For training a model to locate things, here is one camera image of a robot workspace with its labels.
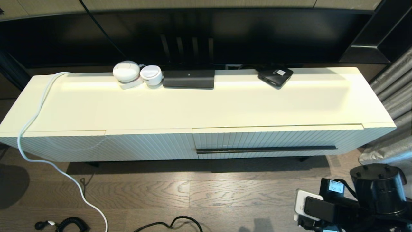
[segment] white tv cabinet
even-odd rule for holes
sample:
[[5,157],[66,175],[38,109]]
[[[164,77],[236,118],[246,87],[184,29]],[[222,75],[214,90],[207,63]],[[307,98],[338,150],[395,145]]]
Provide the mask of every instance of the white tv cabinet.
[[[396,128],[357,68],[293,69],[276,89],[255,70],[219,70],[213,90],[122,90],[111,73],[63,75],[24,134],[51,161],[341,154]],[[34,76],[0,125],[16,147],[52,75]]]

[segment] sticker label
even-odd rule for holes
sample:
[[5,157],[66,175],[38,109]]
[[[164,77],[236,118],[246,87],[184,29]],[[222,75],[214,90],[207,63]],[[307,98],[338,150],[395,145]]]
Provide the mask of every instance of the sticker label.
[[276,73],[279,74],[279,75],[281,75],[281,76],[283,76],[286,72],[279,69]]
[[338,193],[343,193],[344,185],[342,183],[336,182],[336,181],[329,181],[329,190],[338,192]]

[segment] cabinet top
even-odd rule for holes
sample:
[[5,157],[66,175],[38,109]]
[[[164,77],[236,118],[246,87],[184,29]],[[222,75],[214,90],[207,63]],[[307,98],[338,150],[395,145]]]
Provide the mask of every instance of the cabinet top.
[[[153,130],[393,122],[357,68],[293,69],[276,89],[255,70],[218,70],[213,90],[122,90],[112,73],[59,77],[28,132]],[[52,75],[34,76],[0,125],[17,133]]]

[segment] hardwood floor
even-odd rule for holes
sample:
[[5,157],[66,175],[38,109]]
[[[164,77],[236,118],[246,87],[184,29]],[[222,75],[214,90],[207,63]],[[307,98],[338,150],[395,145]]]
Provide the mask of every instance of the hardwood floor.
[[[195,218],[205,232],[303,232],[293,221],[295,190],[318,192],[322,177],[350,182],[359,154],[354,150],[305,162],[279,157],[57,164],[88,183],[86,198],[106,214],[111,232],[132,232],[157,221],[169,224],[179,215]],[[0,160],[0,189],[1,231],[35,231],[37,221],[70,216],[84,219],[90,231],[104,230],[102,217],[81,200],[74,183],[47,164],[26,162],[14,148]],[[176,226],[181,226],[176,231],[197,231],[186,220]],[[71,225],[65,231],[78,229]],[[144,231],[167,229],[158,225]]]

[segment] white power cable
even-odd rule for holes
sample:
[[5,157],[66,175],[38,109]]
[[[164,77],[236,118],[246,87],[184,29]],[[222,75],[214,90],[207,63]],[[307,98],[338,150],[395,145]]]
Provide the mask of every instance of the white power cable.
[[18,147],[18,149],[19,149],[19,151],[20,151],[20,153],[21,153],[21,156],[22,156],[25,160],[27,160],[27,161],[29,161],[29,162],[48,163],[48,164],[50,164],[51,166],[53,166],[58,172],[60,172],[61,174],[67,176],[70,180],[72,180],[74,183],[76,183],[77,186],[79,187],[80,195],[82,196],[83,201],[84,201],[86,204],[88,204],[90,207],[92,207],[92,208],[94,208],[95,210],[97,210],[97,212],[99,212],[99,213],[102,215],[102,217],[103,217],[103,219],[104,219],[104,222],[105,222],[105,225],[106,225],[106,230],[105,230],[105,232],[107,232],[107,230],[108,230],[108,223],[107,223],[106,216],[104,215],[104,213],[103,213],[99,208],[97,208],[96,206],[90,204],[90,203],[86,200],[86,198],[84,197],[83,191],[82,191],[82,187],[80,186],[80,184],[79,184],[73,177],[71,177],[71,176],[68,175],[67,173],[63,172],[62,170],[60,170],[54,163],[52,163],[52,162],[50,162],[50,161],[46,161],[46,160],[33,160],[33,159],[27,158],[26,154],[24,154],[24,151],[23,151],[23,149],[21,148],[21,137],[23,136],[23,134],[24,134],[24,132],[27,130],[27,128],[34,122],[34,120],[37,118],[37,116],[39,116],[40,111],[41,111],[42,106],[43,106],[43,103],[44,103],[44,101],[45,101],[45,99],[46,99],[46,97],[47,97],[47,94],[48,94],[49,91],[50,91],[51,86],[53,85],[53,82],[54,82],[58,77],[62,76],[63,74],[72,74],[72,73],[68,73],[68,72],[56,73],[56,74],[54,74],[53,77],[49,80],[49,82],[48,82],[48,84],[47,84],[47,86],[46,86],[46,88],[45,88],[45,90],[44,90],[44,92],[43,92],[42,98],[40,99],[40,104],[39,104],[39,108],[37,109],[37,112],[33,115],[33,117],[32,117],[30,120],[27,121],[26,124],[24,124],[24,126],[21,128],[21,130],[20,130],[20,132],[19,132],[19,135],[17,136],[17,147]]

